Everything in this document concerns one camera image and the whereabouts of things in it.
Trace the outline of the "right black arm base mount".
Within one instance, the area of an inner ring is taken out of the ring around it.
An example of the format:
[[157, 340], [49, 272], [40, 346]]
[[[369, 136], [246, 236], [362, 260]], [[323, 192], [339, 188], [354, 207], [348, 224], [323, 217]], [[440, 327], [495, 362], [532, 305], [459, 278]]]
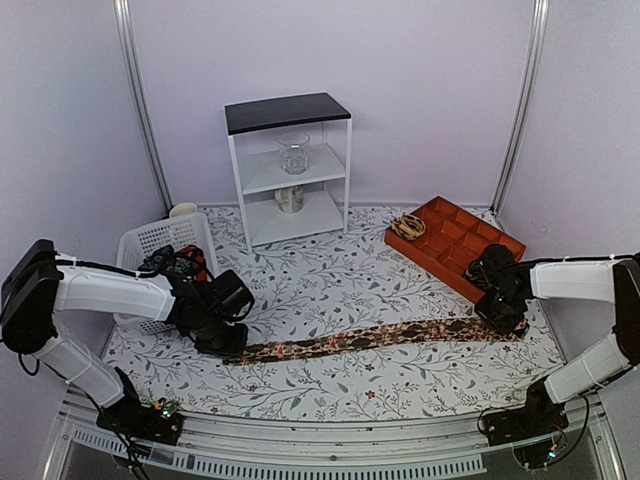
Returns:
[[540, 410], [521, 407], [517, 409], [497, 409], [487, 407], [476, 420], [476, 428], [490, 446], [530, 440], [548, 435], [545, 443], [536, 443], [514, 448], [512, 454], [516, 462], [527, 471], [547, 470], [561, 463], [580, 445], [588, 426], [591, 403], [586, 395], [585, 416], [577, 438], [568, 445], [565, 429], [569, 427], [564, 411], [565, 404], [551, 404]]

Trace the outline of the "cream floral paisley tie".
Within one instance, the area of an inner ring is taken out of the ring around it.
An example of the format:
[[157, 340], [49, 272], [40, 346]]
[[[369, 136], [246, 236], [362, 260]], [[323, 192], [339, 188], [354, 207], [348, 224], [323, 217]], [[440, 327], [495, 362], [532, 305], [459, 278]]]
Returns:
[[309, 360], [431, 341], [518, 342], [526, 335], [528, 329], [528, 321], [522, 319], [516, 322], [513, 330], [502, 333], [475, 317], [380, 324], [306, 340], [249, 345], [239, 356], [226, 358], [223, 363], [228, 366], [245, 366], [255, 363]]

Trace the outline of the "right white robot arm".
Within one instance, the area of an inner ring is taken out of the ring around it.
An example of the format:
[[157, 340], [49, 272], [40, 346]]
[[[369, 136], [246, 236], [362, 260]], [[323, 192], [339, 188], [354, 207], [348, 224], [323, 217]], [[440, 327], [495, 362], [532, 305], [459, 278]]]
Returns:
[[564, 257], [518, 262], [507, 247], [488, 246], [465, 277], [483, 291], [475, 313], [493, 330], [514, 334], [531, 300], [575, 300], [614, 307], [609, 334], [527, 389], [517, 427], [537, 436], [567, 401], [639, 365], [639, 256]]

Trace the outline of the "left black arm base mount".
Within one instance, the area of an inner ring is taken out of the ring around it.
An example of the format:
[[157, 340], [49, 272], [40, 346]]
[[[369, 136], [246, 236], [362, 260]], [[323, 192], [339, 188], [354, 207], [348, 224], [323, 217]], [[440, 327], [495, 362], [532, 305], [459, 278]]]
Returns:
[[123, 437], [176, 446], [184, 417], [172, 406], [146, 406], [136, 398], [125, 397], [110, 407], [101, 407], [96, 424]]

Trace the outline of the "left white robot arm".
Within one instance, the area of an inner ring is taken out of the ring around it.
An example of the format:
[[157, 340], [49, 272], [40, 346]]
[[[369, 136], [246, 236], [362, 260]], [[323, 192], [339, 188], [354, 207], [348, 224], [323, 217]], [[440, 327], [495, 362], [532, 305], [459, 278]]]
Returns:
[[233, 357], [244, 349], [243, 321], [255, 298], [231, 270], [213, 275], [194, 246], [164, 248], [137, 270], [79, 260], [36, 241], [2, 284], [1, 339], [87, 393], [128, 434], [148, 426], [126, 374], [110, 367], [55, 323], [67, 311], [159, 322], [191, 339], [202, 354]]

